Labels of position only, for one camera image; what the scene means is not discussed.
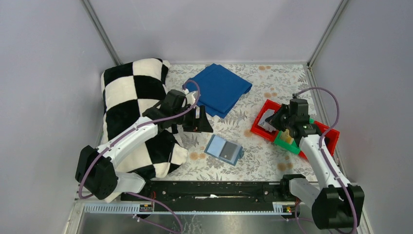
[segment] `folded blue towel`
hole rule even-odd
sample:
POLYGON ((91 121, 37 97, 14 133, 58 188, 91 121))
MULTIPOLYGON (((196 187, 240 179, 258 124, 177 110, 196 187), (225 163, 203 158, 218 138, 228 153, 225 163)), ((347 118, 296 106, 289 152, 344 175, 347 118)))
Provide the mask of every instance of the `folded blue towel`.
MULTIPOLYGON (((252 84, 221 65, 212 64, 191 78, 198 83, 201 97, 198 105, 204 105, 211 116, 225 118, 242 94, 246 94, 252 84)), ((194 84, 187 84, 191 92, 196 90, 194 84)))

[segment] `tabletop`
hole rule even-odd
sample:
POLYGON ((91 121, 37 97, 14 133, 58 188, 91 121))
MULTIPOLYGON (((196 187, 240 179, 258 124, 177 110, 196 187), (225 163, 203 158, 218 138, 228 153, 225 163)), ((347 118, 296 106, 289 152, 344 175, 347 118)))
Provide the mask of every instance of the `tabletop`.
MULTIPOLYGON (((172 65, 166 87, 181 89, 182 84, 194 77, 207 65, 172 65)), ((274 145, 250 132, 252 123, 270 99, 288 104, 292 94, 308 87, 303 65, 225 65, 225 68, 252 83, 251 90, 241 96, 224 118, 207 118, 214 133, 244 148, 244 157, 235 166, 204 153, 212 134, 180 132, 181 145, 188 149, 189 157, 180 168, 157 180, 222 180, 222 181, 279 181, 284 174, 303 174, 309 181, 317 181, 308 161, 274 145)), ((300 96, 309 103, 311 118, 318 120, 307 92, 300 96)))

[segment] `white wall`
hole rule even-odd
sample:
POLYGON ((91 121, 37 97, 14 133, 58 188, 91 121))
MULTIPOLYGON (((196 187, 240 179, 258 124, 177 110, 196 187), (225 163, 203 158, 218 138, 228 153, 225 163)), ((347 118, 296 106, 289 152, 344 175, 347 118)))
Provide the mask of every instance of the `white wall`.
POLYGON ((113 66, 78 0, 0 2, 0 233, 58 234, 113 66))
POLYGON ((412 232, 412 22, 411 0, 350 1, 313 67, 375 234, 412 232))
POLYGON ((303 62, 340 0, 91 0, 123 62, 303 62))

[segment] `robotic arm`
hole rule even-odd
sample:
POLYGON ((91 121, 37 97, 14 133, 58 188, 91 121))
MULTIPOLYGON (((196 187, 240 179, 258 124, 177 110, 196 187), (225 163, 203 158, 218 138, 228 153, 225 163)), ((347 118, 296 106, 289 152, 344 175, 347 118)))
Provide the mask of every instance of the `robotic arm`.
POLYGON ((320 141, 320 129, 310 123, 307 100, 291 99, 289 105, 283 104, 265 121, 277 130, 289 130, 290 136, 307 156, 319 182, 320 190, 311 185, 303 175, 285 175, 281 180, 285 196, 296 196, 303 201, 312 210, 314 222, 319 229, 352 227, 354 222, 350 207, 352 202, 356 210, 358 226, 364 192, 361 187, 351 185, 333 161, 324 139, 320 141), (350 194, 350 201, 344 189, 347 189, 350 194))
POLYGON ((105 199, 113 192, 140 192, 145 185, 142 177, 135 173, 116 172, 115 168, 137 147, 173 124, 182 125, 186 132, 212 133, 205 106, 200 106, 199 109, 195 107, 185 115, 176 117, 188 110, 194 102, 192 94, 186 95, 177 90, 169 91, 164 100, 147 109, 142 117, 117 137, 96 149, 91 146, 83 148, 77 164, 76 180, 81 183, 91 163, 97 156, 102 155, 84 183, 93 195, 98 199, 105 199))

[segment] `checkered blanket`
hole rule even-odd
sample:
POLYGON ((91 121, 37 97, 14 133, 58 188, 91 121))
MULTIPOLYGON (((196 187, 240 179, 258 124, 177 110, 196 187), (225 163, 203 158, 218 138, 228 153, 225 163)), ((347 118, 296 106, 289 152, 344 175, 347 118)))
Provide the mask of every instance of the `checkered blanket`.
MULTIPOLYGON (((168 61, 142 59, 106 70, 101 76, 104 100, 102 143, 135 123, 142 113, 166 96, 168 61)), ((145 179, 165 177, 187 159, 177 130, 163 131, 134 150, 115 169, 135 172, 145 179)))

